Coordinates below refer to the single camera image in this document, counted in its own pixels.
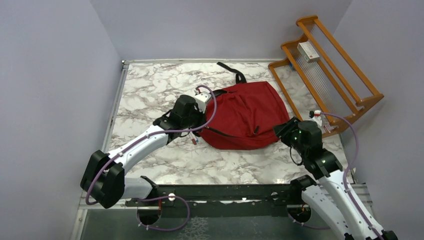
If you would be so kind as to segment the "red backpack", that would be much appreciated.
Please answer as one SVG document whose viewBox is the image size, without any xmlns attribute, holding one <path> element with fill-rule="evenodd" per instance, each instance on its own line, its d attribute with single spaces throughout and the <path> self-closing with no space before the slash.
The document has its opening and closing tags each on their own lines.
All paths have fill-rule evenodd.
<svg viewBox="0 0 424 240">
<path fill-rule="evenodd" d="M 217 65 L 235 74 L 235 85 L 214 90 L 216 102 L 207 105 L 205 115 L 209 124 L 195 135 L 220 150 L 255 150 L 277 142 L 273 128 L 290 117 L 275 88 L 267 81 L 248 82 L 222 62 Z"/>
</svg>

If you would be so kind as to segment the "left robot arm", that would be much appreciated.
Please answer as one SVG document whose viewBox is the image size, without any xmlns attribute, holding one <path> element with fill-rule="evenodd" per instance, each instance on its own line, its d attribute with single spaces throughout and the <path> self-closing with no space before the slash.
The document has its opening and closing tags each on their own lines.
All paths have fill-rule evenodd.
<svg viewBox="0 0 424 240">
<path fill-rule="evenodd" d="M 86 204 L 100 204 L 108 209 L 122 199 L 139 199 L 147 206 L 155 203 L 157 191 L 154 182 L 147 177 L 127 177 L 127 173 L 149 154 L 181 137 L 182 133 L 204 128 L 209 123 L 206 109 L 210 102 L 215 113 L 217 101 L 213 93 L 183 94 L 172 109 L 135 139 L 109 152 L 95 151 L 80 182 L 80 187 L 86 192 Z"/>
</svg>

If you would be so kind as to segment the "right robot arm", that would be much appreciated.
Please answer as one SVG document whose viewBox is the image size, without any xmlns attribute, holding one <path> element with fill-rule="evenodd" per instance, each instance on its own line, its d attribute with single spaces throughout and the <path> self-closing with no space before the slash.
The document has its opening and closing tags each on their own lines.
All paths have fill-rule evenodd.
<svg viewBox="0 0 424 240">
<path fill-rule="evenodd" d="M 350 167 L 343 168 L 323 147 L 322 115 L 315 110 L 309 120 L 292 117 L 273 127 L 276 137 L 297 151 L 300 164 L 309 172 L 290 182 L 289 199 L 315 210 L 340 240 L 396 240 L 397 235 L 378 223 L 348 182 Z"/>
</svg>

